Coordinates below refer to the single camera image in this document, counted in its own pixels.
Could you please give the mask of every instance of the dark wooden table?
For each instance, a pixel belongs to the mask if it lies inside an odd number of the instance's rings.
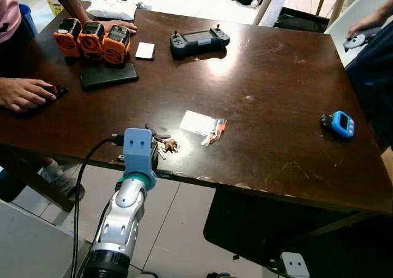
[[[81,161],[101,139],[148,122],[181,145],[159,168],[187,182],[334,210],[392,212],[391,182],[329,35],[221,22],[231,37],[226,53],[176,61],[174,30],[205,30],[217,21],[137,10],[131,62],[139,80],[85,93],[82,60],[65,60],[52,37],[65,15],[29,44],[14,76],[65,85],[69,93],[34,115],[1,111],[4,147]],[[155,43],[153,61],[135,59],[138,42]],[[205,148],[202,136],[179,129],[186,110],[226,118],[221,140]],[[350,142],[319,125],[321,114],[336,110],[357,123]],[[105,146],[91,164],[123,169],[121,152]]]

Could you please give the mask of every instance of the sneaker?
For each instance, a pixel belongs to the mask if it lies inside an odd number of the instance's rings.
[[[41,172],[43,177],[48,183],[53,185],[57,191],[65,195],[68,200],[75,202],[76,192],[76,179],[69,171],[62,172],[59,176],[53,178],[53,174],[47,172],[45,169]],[[79,190],[79,200],[85,196],[85,189],[81,185]]]

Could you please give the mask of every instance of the tiled floor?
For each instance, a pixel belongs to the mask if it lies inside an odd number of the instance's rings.
[[[129,0],[144,2],[153,10],[218,20],[252,23],[256,10],[242,7],[229,0]],[[326,16],[335,0],[325,0],[321,15]],[[53,19],[46,0],[20,0],[30,6],[34,22],[40,31]],[[315,13],[319,0],[286,0],[286,5],[298,10]],[[392,163],[388,153],[386,163]],[[115,181],[121,172],[89,166],[84,175],[86,195],[80,205],[79,234],[91,240],[99,215],[113,193]],[[156,272],[167,278],[200,278],[211,271],[228,271],[236,277],[276,277],[257,264],[240,258],[210,244],[203,237],[203,226],[214,196],[214,189],[180,184],[159,179],[149,192],[145,216],[131,264],[135,267],[129,277],[138,277],[140,269]],[[72,230],[72,214],[26,188],[14,201],[41,218],[55,225]]]

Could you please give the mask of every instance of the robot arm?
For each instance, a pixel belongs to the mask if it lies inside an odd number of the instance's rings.
[[[157,181],[152,170],[152,163],[157,160],[157,143],[152,132],[127,129],[123,153],[124,176],[109,201],[88,254],[83,278],[126,278],[128,275],[147,191]]]

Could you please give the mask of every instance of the battery pack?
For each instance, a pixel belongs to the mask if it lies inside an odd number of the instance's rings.
[[[63,18],[59,28],[53,33],[60,51],[67,57],[79,57],[78,36],[82,26],[78,19]]]
[[[100,60],[103,57],[104,26],[100,22],[87,22],[79,34],[78,44],[89,59]]]
[[[130,32],[124,26],[114,25],[104,38],[104,59],[112,64],[124,63],[130,49]]]

